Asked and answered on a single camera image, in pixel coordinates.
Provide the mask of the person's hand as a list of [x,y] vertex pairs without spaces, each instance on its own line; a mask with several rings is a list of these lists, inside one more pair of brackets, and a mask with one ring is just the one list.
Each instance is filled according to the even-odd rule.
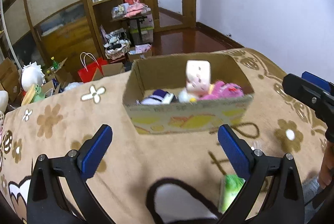
[[325,189],[326,186],[329,186],[331,184],[333,177],[332,174],[333,167],[334,167],[333,143],[327,142],[327,147],[325,149],[318,177],[318,182],[322,189]]

